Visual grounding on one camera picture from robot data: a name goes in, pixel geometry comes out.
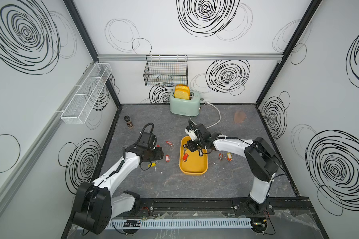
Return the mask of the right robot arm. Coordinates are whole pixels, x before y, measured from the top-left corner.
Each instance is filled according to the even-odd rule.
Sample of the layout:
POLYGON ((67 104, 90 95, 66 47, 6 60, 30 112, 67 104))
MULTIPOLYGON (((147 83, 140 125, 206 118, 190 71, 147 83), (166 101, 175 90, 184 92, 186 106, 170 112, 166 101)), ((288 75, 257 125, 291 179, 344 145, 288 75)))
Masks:
POLYGON ((264 138, 244 140, 220 134, 209 139, 190 139, 182 147, 190 152, 210 149, 244 157, 254 176, 247 201, 248 207, 254 213, 264 210, 273 179, 282 168, 279 156, 264 138))

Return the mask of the yellow orange key tag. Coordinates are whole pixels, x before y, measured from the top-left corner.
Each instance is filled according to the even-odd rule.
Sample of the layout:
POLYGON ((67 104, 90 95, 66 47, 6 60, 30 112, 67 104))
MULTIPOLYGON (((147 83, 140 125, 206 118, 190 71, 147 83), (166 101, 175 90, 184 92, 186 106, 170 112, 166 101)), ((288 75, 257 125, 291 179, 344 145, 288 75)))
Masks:
POLYGON ((228 161, 232 161, 232 155, 231 155, 231 153, 228 152, 226 155, 227 155, 227 160, 228 160, 228 161))

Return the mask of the yellow plastic storage box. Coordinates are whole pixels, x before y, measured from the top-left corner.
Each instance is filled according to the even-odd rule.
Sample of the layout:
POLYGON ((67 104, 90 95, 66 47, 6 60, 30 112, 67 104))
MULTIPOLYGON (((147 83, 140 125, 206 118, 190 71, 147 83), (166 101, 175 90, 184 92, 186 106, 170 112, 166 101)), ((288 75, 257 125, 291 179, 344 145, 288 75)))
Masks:
POLYGON ((179 153, 179 168, 185 175, 199 176, 203 175, 208 170, 208 154, 205 150, 202 150, 203 156, 200 157, 198 151, 190 152, 184 146, 186 142, 190 140, 189 136, 185 136, 181 140, 181 148, 179 153), (189 157, 187 158, 187 162, 183 162, 182 157, 187 153, 189 157))

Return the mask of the yellow toast slice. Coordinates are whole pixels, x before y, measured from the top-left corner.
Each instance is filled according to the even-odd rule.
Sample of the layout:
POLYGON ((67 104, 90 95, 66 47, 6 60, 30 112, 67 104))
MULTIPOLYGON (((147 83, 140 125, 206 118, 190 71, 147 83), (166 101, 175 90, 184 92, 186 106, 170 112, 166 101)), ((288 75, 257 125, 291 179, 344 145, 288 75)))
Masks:
POLYGON ((176 85, 174 90, 174 97, 177 99, 189 100, 190 89, 186 85, 176 85))

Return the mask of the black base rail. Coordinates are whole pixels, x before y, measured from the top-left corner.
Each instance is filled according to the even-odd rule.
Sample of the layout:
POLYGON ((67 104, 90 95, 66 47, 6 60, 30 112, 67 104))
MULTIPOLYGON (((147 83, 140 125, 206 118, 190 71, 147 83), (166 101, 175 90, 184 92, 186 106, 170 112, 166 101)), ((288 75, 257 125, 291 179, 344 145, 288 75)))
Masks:
POLYGON ((261 205, 247 198, 142 198, 136 199, 128 209, 115 198, 100 200, 96 206, 94 200, 85 201, 82 206, 74 206, 74 217, 80 214, 92 218, 112 219, 114 217, 157 217, 165 212, 221 211, 235 216, 262 217, 267 212, 274 215, 280 210, 301 210, 311 208, 307 197, 270 197, 261 205))

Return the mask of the red upright key tag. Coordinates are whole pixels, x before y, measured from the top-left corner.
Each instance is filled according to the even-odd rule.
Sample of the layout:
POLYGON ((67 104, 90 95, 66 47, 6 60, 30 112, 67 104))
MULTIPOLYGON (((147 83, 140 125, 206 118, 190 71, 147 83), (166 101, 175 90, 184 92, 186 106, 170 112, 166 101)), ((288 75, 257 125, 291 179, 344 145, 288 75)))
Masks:
POLYGON ((187 153, 185 153, 182 157, 183 162, 187 162, 188 157, 189 157, 189 155, 187 153))

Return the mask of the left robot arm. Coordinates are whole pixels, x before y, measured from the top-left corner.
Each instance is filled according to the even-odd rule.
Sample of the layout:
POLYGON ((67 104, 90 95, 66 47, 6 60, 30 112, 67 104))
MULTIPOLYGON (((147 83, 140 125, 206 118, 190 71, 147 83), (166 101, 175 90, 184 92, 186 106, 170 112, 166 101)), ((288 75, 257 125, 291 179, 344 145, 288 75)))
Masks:
POLYGON ((113 218, 123 213, 137 215, 140 211, 139 194, 131 191, 124 191, 117 197, 113 194, 124 179, 140 166, 141 159, 152 162, 163 158, 164 152, 159 146, 146 148, 139 154, 123 149, 122 157, 108 171, 78 187, 72 207, 72 223, 98 235, 113 218))

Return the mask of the brown spice jar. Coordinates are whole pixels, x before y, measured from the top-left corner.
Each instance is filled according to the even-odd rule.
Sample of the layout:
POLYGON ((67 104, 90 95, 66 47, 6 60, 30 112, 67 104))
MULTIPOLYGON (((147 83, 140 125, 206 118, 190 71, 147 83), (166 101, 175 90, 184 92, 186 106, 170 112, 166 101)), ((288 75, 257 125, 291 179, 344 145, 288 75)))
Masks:
POLYGON ((133 128, 133 123, 129 115, 124 116, 124 121, 128 128, 133 128))

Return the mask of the mint green toaster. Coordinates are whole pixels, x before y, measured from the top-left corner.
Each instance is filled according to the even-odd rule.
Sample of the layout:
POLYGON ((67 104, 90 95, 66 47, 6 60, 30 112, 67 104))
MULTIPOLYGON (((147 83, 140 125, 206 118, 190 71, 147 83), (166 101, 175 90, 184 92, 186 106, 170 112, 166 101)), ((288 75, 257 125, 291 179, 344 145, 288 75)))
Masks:
POLYGON ((170 95, 170 112, 176 115, 195 117, 200 112, 200 94, 190 92, 190 99, 178 99, 174 97, 174 92, 170 95))

